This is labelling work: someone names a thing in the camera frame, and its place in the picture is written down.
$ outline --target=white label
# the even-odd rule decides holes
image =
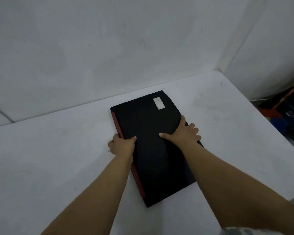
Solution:
[[[154,98],[154,102],[156,103],[158,110],[165,108],[165,105],[162,103],[160,97]]]

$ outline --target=black laptop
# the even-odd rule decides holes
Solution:
[[[163,91],[113,106],[111,113],[121,138],[137,137],[132,173],[147,207],[195,182],[181,150],[159,137],[173,134],[181,117]]]

